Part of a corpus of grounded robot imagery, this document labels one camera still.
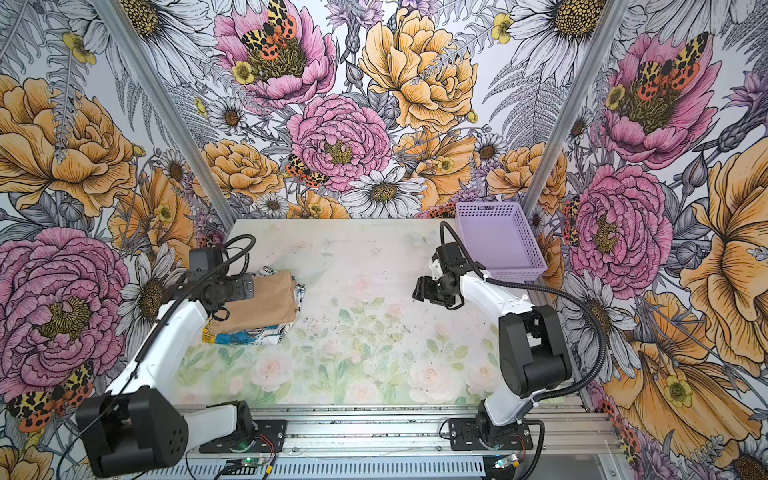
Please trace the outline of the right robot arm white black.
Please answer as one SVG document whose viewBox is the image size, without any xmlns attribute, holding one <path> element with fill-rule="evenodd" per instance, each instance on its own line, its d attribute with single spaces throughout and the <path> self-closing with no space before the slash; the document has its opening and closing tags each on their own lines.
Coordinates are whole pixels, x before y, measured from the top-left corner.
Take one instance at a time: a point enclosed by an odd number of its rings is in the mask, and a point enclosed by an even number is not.
<svg viewBox="0 0 768 480">
<path fill-rule="evenodd" d="M 475 305 L 495 322 L 501 380 L 478 406 L 472 425 L 451 422 L 455 450 L 530 448 L 524 417 L 572 378 L 572 364 L 557 312 L 536 306 L 514 286 L 496 280 L 471 262 L 456 242 L 439 246 L 430 274 L 417 280 L 413 299 L 449 311 Z"/>
</svg>

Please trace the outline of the beige garment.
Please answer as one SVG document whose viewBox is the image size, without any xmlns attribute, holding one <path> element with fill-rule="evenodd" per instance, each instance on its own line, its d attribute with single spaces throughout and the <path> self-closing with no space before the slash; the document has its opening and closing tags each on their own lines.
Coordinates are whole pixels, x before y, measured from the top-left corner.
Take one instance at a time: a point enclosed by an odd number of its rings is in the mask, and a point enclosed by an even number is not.
<svg viewBox="0 0 768 480">
<path fill-rule="evenodd" d="M 296 320 L 298 304 L 295 299 L 296 283 L 288 271 L 256 277 L 253 281 L 254 297 L 228 302 L 230 312 L 224 321 L 211 320 L 207 329 L 213 334 L 229 334 L 245 330 L 279 326 Z"/>
</svg>

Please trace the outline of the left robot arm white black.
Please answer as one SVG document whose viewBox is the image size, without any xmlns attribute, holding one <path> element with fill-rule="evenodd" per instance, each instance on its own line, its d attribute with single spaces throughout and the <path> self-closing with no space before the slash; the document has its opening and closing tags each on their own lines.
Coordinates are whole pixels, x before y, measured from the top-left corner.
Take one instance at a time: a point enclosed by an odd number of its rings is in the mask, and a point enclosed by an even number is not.
<svg viewBox="0 0 768 480">
<path fill-rule="evenodd" d="M 233 442 L 248 447 L 256 437 L 244 401 L 181 413 L 168 399 L 181 361 L 207 321 L 228 302 L 249 299 L 254 290 L 244 271 L 255 244 L 240 235 L 242 247 L 229 253 L 230 243 L 193 249 L 189 269 L 175 285 L 160 317 L 125 370 L 105 393 L 85 400 L 75 421 L 92 473 L 100 479 L 170 468 L 185 454 L 208 443 Z"/>
</svg>

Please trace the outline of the aluminium frame post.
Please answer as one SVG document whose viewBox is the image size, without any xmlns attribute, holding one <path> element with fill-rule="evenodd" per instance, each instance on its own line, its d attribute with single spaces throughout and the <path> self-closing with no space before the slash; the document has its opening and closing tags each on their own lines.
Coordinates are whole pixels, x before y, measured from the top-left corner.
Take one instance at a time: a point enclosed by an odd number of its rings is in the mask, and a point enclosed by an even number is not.
<svg viewBox="0 0 768 480">
<path fill-rule="evenodd" d="M 135 33 L 128 16 L 119 1 L 96 1 L 94 8 L 104 22 L 107 30 L 123 52 L 136 80 L 140 83 L 153 103 L 156 111 L 168 128 L 178 150 L 185 156 L 191 170 L 199 181 L 209 203 L 215 209 L 224 229 L 229 232 L 237 220 L 216 180 L 204 160 L 190 130 L 182 120 L 181 114 L 172 100 L 169 91 L 149 55 L 145 52 L 141 40 Z"/>
<path fill-rule="evenodd" d="M 580 69 L 574 76 L 572 86 L 566 101 L 554 124 L 553 131 L 546 142 L 541 155 L 541 161 L 531 183 L 524 195 L 522 209 L 527 218 L 531 217 L 534 207 L 543 193 L 549 175 L 554 170 L 558 157 L 568 132 L 576 120 L 582 102 L 587 96 L 590 87 L 603 60 L 611 51 L 611 44 L 616 37 L 626 11 L 630 6 L 628 0 L 608 1 L 597 25 L 593 38 L 588 45 L 586 55 Z"/>
</svg>

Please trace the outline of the green circuit board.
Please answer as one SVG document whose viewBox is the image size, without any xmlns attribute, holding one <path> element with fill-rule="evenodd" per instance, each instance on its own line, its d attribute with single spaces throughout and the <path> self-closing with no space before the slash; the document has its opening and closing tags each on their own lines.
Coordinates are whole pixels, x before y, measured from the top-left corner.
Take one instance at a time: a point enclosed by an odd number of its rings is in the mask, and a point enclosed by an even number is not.
<svg viewBox="0 0 768 480">
<path fill-rule="evenodd" d="M 223 469 L 224 475 L 259 476 L 272 472 L 272 460 L 266 457 L 244 457 L 228 461 Z"/>
</svg>

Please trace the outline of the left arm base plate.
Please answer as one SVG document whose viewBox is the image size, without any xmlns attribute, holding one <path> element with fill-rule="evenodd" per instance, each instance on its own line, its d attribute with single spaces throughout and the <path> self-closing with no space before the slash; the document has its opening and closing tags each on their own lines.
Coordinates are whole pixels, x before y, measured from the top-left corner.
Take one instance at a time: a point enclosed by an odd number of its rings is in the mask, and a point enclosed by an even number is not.
<svg viewBox="0 0 768 480">
<path fill-rule="evenodd" d="M 234 433 L 202 444 L 202 454 L 254 454 L 280 453 L 286 435 L 285 420 L 254 420 L 249 426 Z"/>
</svg>

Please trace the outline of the aluminium mounting rail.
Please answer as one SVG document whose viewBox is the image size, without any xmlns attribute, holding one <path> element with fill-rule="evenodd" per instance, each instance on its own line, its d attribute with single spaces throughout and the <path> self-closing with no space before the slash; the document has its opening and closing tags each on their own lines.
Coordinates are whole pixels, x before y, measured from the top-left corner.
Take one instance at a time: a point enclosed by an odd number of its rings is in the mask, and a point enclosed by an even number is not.
<svg viewBox="0 0 768 480">
<path fill-rule="evenodd" d="M 449 418 L 472 420 L 474 405 L 273 405 L 252 418 L 284 420 L 284 457 L 451 455 Z M 597 455 L 619 451 L 604 414 L 589 413 L 577 398 L 542 403 L 529 416 L 545 423 L 545 455 Z"/>
</svg>

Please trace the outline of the lavender plastic basket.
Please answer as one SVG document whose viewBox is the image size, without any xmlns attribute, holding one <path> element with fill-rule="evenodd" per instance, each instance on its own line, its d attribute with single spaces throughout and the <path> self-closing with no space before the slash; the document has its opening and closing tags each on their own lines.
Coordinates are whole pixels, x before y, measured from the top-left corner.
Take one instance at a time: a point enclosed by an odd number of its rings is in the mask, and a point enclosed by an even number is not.
<svg viewBox="0 0 768 480">
<path fill-rule="evenodd" d="M 458 202 L 456 230 L 475 261 L 493 278 L 531 282 L 547 264 L 516 202 Z"/>
</svg>

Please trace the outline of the right aluminium frame post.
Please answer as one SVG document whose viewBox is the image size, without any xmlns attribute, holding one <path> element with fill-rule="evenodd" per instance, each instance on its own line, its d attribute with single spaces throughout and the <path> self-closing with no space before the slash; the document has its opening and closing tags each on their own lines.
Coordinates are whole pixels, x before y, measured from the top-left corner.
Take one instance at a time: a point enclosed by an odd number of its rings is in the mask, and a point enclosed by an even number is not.
<svg viewBox="0 0 768 480">
<path fill-rule="evenodd" d="M 541 155 L 541 161 L 531 183 L 524 195 L 522 209 L 527 218 L 531 217 L 534 207 L 543 193 L 549 175 L 554 170 L 558 157 L 568 132 L 576 120 L 582 102 L 587 96 L 590 87 L 603 60 L 611 51 L 611 44 L 616 37 L 626 11 L 630 6 L 628 0 L 608 1 L 597 25 L 593 38 L 588 45 L 586 55 L 580 69 L 574 76 L 572 86 L 566 101 L 554 124 L 553 131 L 546 142 Z"/>
</svg>

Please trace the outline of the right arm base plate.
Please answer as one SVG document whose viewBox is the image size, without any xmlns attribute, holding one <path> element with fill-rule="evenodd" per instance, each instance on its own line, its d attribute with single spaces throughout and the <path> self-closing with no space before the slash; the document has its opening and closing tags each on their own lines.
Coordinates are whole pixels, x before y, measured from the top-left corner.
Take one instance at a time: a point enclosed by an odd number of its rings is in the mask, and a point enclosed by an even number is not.
<svg viewBox="0 0 768 480">
<path fill-rule="evenodd" d="M 528 426 L 511 423 L 495 426 L 480 416 L 450 418 L 448 435 L 453 451 L 520 451 L 534 448 Z"/>
</svg>

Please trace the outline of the printed white blue yellow shorts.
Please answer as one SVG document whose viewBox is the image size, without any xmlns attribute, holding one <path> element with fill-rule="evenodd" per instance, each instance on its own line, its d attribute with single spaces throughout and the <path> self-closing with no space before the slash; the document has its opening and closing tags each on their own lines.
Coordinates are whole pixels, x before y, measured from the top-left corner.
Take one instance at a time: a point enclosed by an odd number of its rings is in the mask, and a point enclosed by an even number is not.
<svg viewBox="0 0 768 480">
<path fill-rule="evenodd" d="M 273 275 L 278 271 L 285 270 L 275 270 L 268 266 L 264 266 L 254 274 L 254 279 L 256 277 Z M 306 288 L 303 284 L 298 283 L 296 280 L 295 283 L 296 287 L 294 296 L 298 304 L 298 312 L 296 317 L 297 320 L 301 311 Z M 295 320 L 293 323 L 286 323 L 279 326 L 264 327 L 255 330 L 245 330 L 229 334 L 213 334 L 207 329 L 207 325 L 211 320 L 213 319 L 211 318 L 202 330 L 202 341 L 204 343 L 219 345 L 277 345 L 288 334 L 296 322 Z"/>
</svg>

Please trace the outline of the left aluminium frame post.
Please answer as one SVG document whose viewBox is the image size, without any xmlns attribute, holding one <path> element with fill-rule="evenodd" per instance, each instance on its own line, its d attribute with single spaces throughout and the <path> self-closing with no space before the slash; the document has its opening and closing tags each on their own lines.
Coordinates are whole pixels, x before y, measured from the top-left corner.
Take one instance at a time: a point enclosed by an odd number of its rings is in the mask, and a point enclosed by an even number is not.
<svg viewBox="0 0 768 480">
<path fill-rule="evenodd" d="M 104 22 L 107 30 L 123 52 L 136 80 L 140 83 L 153 103 L 156 111 L 168 128 L 178 150 L 185 156 L 191 170 L 199 181 L 209 203 L 215 209 L 224 229 L 229 232 L 237 220 L 216 180 L 204 160 L 190 130 L 182 120 L 181 114 L 172 100 L 169 91 L 149 55 L 145 52 L 141 40 L 135 33 L 128 16 L 119 1 L 96 1 L 94 8 Z"/>
</svg>

